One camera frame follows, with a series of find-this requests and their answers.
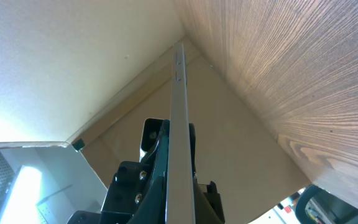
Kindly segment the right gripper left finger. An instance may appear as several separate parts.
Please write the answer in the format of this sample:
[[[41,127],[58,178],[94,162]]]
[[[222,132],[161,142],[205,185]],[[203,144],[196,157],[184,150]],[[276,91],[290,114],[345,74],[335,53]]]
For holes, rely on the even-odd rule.
[[[158,224],[165,222],[168,120],[146,119],[139,162],[124,161],[110,183],[100,223]]]

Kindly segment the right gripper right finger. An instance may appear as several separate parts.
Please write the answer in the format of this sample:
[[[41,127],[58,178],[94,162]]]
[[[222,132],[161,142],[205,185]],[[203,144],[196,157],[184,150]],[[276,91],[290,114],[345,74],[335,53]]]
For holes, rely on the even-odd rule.
[[[208,184],[198,183],[195,166],[196,133],[194,124],[189,124],[189,130],[196,224],[225,224],[221,196],[216,184],[213,181]]]

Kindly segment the blue Galaxy smartphone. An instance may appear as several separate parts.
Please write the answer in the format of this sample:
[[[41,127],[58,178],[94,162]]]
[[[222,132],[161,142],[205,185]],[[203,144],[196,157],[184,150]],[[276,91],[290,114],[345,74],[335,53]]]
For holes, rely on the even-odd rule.
[[[182,43],[173,49],[165,223],[195,224],[185,49]]]

